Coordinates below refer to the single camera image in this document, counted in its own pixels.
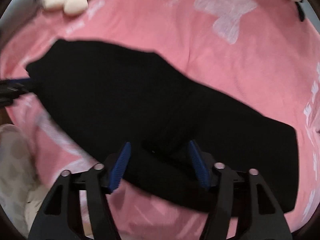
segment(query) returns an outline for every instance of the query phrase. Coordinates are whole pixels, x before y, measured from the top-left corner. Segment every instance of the white fabric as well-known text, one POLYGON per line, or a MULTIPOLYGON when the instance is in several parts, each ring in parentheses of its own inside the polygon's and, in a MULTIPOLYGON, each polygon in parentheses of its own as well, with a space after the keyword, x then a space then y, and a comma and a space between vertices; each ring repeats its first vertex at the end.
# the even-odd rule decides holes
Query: white fabric
POLYGON ((28 228, 24 209, 36 179, 27 144, 17 127, 0 127, 0 204, 12 224, 24 236, 28 228))
POLYGON ((30 231, 33 221, 41 207, 41 204, 48 193, 48 189, 40 184, 35 184, 35 187, 29 191, 27 204, 25 208, 25 219, 28 226, 28 231, 30 231))

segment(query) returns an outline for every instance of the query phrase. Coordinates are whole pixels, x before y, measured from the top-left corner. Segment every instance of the pink blanket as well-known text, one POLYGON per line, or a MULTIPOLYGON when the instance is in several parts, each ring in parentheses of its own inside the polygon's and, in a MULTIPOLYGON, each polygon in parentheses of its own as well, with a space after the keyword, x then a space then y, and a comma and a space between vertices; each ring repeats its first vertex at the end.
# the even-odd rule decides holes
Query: pink blanket
MULTIPOLYGON (((320 38, 308 20, 299 21, 293 2, 90 0, 77 18, 39 11, 2 51, 1 78, 27 76, 26 64, 58 38, 155 51, 189 78, 292 125, 300 183, 296 207, 286 219, 292 231, 310 219, 320 202, 320 38)), ((51 122, 34 95, 19 99, 8 112, 25 132, 47 187, 62 170, 84 171, 95 163, 51 122)), ((109 200, 119 230, 146 239, 198 239, 206 219, 126 182, 109 200)), ((233 221, 230 236, 235 228, 233 221)))

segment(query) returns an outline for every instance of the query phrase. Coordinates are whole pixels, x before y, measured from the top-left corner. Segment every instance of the black garment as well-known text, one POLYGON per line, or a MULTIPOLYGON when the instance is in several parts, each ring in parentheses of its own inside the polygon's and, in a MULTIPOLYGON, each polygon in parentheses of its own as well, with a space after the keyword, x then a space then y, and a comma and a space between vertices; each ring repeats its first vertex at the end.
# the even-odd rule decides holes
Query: black garment
POLYGON ((198 186, 184 151, 195 139, 233 170, 257 168, 284 211, 294 208, 295 130, 193 82, 157 54, 59 40, 27 71, 52 118, 98 161, 132 143, 124 178, 137 187, 208 211, 214 198, 198 186))

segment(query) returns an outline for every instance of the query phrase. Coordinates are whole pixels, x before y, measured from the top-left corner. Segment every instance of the white bow pattern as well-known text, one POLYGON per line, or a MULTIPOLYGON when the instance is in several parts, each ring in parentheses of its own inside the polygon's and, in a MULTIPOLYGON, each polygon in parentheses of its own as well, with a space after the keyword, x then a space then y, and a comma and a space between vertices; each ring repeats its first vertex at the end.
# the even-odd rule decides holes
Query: white bow pattern
POLYGON ((234 44, 239 36, 241 16, 254 10, 257 3, 254 0, 196 0, 194 6, 198 11, 218 16, 213 31, 234 44))

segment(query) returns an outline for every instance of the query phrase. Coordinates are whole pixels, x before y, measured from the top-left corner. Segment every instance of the black cloth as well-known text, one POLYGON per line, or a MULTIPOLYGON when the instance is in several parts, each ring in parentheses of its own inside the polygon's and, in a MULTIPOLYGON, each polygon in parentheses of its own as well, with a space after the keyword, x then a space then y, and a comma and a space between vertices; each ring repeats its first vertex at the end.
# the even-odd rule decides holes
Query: black cloth
POLYGON ((27 71, 55 122, 98 161, 132 143, 124 178, 137 187, 209 211, 214 197, 199 187, 185 151, 195 139, 233 170, 258 169, 283 210, 294 208, 295 130, 186 78, 157 54, 59 40, 27 71))

